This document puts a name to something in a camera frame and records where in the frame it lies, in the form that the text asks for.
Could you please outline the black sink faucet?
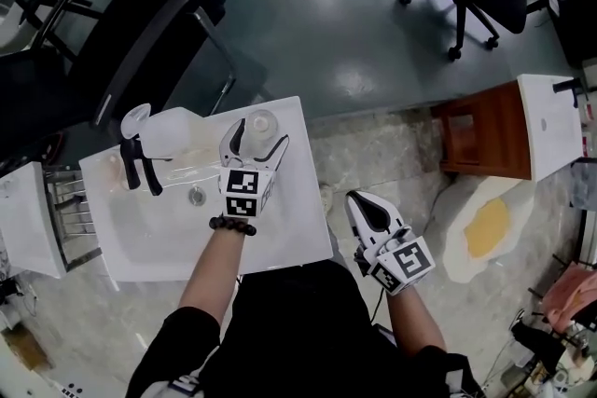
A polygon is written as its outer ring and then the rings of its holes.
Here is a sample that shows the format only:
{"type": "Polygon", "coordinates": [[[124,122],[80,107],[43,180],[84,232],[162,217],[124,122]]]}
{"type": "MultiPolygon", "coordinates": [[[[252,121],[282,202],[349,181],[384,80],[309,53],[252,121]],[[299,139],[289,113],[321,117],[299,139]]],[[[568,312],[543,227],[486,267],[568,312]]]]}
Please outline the black sink faucet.
{"type": "Polygon", "coordinates": [[[139,159],[142,162],[149,191],[154,197],[158,197],[163,188],[156,175],[152,160],[147,158],[143,152],[139,136],[136,135],[129,139],[123,138],[119,144],[119,152],[123,161],[128,188],[135,190],[141,185],[139,173],[135,166],[135,161],[139,159]]]}

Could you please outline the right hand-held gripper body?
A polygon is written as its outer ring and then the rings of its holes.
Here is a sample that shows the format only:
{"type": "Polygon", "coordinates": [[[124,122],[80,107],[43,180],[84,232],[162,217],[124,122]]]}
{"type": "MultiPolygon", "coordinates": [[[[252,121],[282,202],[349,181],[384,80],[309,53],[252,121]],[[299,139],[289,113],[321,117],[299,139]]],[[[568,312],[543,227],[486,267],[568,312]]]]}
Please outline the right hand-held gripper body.
{"type": "Polygon", "coordinates": [[[360,241],[355,262],[362,275],[374,279],[388,295],[398,295],[436,267],[423,236],[410,226],[380,239],[360,241]]]}

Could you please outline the white rectangular basin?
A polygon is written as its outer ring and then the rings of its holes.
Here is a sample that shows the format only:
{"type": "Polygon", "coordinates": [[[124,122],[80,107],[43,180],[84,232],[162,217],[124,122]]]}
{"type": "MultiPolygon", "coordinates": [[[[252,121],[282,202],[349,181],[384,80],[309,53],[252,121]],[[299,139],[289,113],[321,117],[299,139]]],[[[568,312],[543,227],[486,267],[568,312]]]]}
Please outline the white rectangular basin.
{"type": "Polygon", "coordinates": [[[12,267],[55,279],[66,275],[40,163],[0,178],[0,235],[12,267]]]}

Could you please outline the person's left forearm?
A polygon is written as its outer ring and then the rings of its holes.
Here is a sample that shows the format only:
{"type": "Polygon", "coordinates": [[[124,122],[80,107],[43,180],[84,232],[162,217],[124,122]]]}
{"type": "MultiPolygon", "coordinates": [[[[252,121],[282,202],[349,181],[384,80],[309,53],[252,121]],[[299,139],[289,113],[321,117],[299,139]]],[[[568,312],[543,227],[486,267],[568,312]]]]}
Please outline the person's left forearm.
{"type": "Polygon", "coordinates": [[[180,309],[199,309],[221,327],[239,275],[244,238],[237,230],[213,232],[181,295],[180,309]]]}

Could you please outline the egg-shaped floor cushion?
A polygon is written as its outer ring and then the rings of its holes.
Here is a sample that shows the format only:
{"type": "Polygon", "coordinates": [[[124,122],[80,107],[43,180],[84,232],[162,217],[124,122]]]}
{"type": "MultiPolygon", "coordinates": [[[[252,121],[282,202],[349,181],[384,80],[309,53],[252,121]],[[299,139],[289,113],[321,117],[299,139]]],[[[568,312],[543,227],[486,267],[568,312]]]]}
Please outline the egg-shaped floor cushion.
{"type": "Polygon", "coordinates": [[[468,283],[518,244],[535,205],[536,183],[460,175],[439,196],[435,220],[451,281],[468,283]]]}

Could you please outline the person's right forearm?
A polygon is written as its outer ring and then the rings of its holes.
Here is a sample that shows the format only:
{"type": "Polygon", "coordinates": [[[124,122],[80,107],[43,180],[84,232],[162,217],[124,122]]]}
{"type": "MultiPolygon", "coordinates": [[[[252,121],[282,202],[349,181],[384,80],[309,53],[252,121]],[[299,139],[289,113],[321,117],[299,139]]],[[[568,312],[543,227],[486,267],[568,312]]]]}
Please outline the person's right forearm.
{"type": "Polygon", "coordinates": [[[413,286],[387,295],[386,301],[396,344],[407,356],[427,347],[447,350],[436,321],[413,286]]]}

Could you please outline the wooden vanity cabinet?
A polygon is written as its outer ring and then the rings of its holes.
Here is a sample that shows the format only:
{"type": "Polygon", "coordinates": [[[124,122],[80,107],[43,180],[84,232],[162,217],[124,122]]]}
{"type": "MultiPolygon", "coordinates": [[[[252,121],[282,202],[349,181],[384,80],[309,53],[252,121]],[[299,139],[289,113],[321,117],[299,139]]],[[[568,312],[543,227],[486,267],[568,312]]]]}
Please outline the wooden vanity cabinet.
{"type": "Polygon", "coordinates": [[[552,89],[568,79],[523,74],[433,106],[442,128],[440,169],[539,182],[581,158],[581,121],[572,93],[552,89]]]}

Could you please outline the marble pattern panel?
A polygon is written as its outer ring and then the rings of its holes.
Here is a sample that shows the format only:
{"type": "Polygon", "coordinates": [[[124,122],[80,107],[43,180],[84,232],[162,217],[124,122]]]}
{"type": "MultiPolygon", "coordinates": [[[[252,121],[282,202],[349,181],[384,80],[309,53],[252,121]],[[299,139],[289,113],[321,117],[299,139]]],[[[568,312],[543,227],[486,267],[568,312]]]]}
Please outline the marble pattern panel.
{"type": "Polygon", "coordinates": [[[571,165],[571,205],[597,213],[597,158],[580,158],[571,165]]]}

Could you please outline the person's shoe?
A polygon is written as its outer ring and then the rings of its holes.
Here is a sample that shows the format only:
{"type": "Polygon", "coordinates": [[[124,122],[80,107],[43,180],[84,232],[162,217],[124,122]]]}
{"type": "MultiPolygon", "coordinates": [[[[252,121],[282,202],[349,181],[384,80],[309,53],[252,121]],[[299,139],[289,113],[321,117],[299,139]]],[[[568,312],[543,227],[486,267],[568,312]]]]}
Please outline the person's shoe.
{"type": "Polygon", "coordinates": [[[319,193],[321,198],[324,215],[328,216],[332,210],[334,191],[333,188],[326,183],[319,183],[319,193]]]}

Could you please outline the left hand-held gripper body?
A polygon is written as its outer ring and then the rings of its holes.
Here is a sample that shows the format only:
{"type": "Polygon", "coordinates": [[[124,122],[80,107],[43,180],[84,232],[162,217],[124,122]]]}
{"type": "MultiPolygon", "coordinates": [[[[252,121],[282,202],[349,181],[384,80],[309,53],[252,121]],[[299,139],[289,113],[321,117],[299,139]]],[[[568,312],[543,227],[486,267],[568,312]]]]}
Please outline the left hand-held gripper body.
{"type": "Polygon", "coordinates": [[[279,158],[265,163],[222,158],[219,189],[223,214],[234,218],[259,217],[271,197],[280,167],[279,158]]]}

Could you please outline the black vanity faucet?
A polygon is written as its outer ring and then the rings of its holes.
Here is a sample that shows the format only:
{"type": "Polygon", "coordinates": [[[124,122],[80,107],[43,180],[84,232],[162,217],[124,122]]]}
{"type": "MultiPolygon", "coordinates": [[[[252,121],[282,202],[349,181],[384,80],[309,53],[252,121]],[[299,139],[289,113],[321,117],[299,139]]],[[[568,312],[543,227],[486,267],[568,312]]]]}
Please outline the black vanity faucet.
{"type": "Polygon", "coordinates": [[[554,93],[562,93],[565,91],[570,91],[573,96],[574,108],[578,108],[577,96],[579,94],[582,94],[585,96],[586,99],[588,99],[589,92],[590,92],[590,88],[588,86],[587,81],[582,77],[573,77],[572,79],[554,83],[552,85],[552,89],[553,89],[554,93]]]}

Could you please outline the white sink basin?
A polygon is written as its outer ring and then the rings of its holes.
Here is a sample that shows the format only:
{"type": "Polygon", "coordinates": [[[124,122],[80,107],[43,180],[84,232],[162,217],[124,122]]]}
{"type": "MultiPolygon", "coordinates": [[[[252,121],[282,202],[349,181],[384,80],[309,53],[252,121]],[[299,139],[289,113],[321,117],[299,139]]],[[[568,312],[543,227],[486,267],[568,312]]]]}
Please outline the white sink basin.
{"type": "MultiPolygon", "coordinates": [[[[262,106],[277,117],[289,146],[273,193],[252,222],[257,233],[243,247],[242,274],[300,266],[332,255],[300,99],[262,106]]],[[[122,185],[111,183],[105,168],[110,151],[119,149],[114,146],[79,162],[108,274],[115,281],[187,280],[212,234],[209,219],[223,212],[218,151],[155,161],[163,188],[158,197],[146,182],[135,190],[126,180],[122,185]],[[194,185],[206,194],[201,207],[188,200],[194,185]]]]}

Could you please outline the person's black shirt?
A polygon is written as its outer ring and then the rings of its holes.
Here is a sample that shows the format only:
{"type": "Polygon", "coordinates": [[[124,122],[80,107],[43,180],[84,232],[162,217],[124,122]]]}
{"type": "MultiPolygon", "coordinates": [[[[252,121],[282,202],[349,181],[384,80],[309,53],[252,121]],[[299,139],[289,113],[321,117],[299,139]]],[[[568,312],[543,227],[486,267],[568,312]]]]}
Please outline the person's black shirt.
{"type": "Polygon", "coordinates": [[[485,398],[464,355],[408,356],[384,337],[354,276],[330,260],[245,276],[227,328],[193,307],[171,313],[126,398],[190,375],[195,398],[485,398]]]}

